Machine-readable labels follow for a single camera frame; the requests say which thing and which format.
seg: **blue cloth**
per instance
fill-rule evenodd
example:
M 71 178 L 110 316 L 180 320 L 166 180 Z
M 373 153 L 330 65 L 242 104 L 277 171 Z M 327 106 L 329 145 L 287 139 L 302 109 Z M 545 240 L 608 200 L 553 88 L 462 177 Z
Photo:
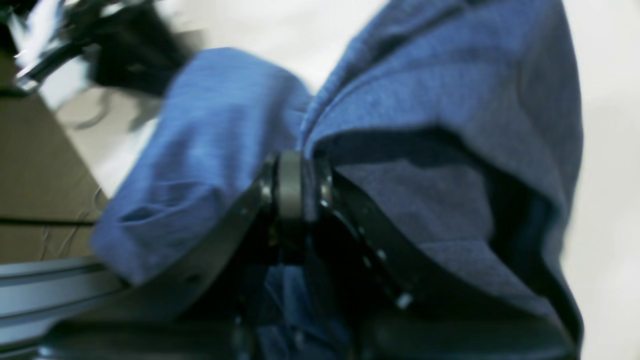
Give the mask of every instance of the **blue cloth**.
M 268 154 L 323 151 L 426 256 L 522 309 L 559 316 L 580 342 L 559 267 L 580 117 L 560 0 L 392 0 L 316 97 L 241 51 L 198 54 L 92 247 L 144 282 L 215 226 Z M 504 230 L 498 220 L 516 203 L 522 224 Z M 509 241 L 499 240 L 505 231 Z M 319 325 L 307 280 L 291 266 L 268 277 L 286 319 L 259 332 L 269 359 L 300 356 L 296 331 L 320 358 L 349 341 L 339 319 Z

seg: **white floor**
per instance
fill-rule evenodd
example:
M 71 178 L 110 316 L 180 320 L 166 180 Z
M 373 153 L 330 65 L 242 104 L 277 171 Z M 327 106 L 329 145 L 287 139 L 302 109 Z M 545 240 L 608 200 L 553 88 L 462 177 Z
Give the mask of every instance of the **white floor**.
M 384 3 L 159 0 L 175 30 L 202 29 L 208 47 L 240 47 L 275 61 L 312 90 Z M 586 143 L 563 263 L 586 322 L 583 359 L 640 360 L 640 0 L 565 5 L 580 67 Z M 81 66 L 67 71 L 81 76 Z M 95 101 L 98 90 L 74 96 L 79 86 L 64 95 L 60 80 L 50 83 L 44 91 L 61 124 L 97 113 L 86 101 Z M 117 93 L 114 104 L 115 112 L 95 128 L 67 129 L 107 194 L 116 191 L 155 125 L 130 132 L 134 100 Z

